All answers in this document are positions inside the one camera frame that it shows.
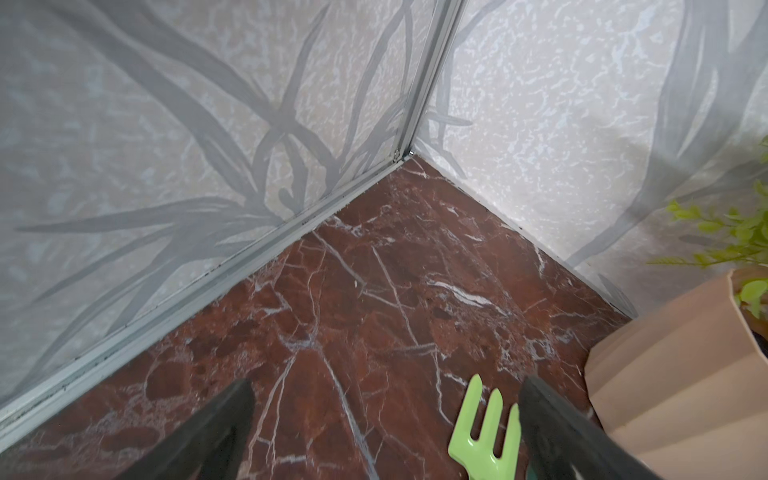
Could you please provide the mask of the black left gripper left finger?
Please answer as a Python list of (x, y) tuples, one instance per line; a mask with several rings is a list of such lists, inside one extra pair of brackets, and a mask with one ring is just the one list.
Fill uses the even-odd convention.
[(232, 382), (120, 479), (234, 479), (252, 427), (252, 382)]

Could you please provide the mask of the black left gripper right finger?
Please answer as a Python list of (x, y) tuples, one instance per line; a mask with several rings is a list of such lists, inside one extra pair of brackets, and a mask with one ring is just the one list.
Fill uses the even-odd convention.
[(570, 402), (538, 377), (518, 396), (522, 439), (537, 479), (656, 479)]

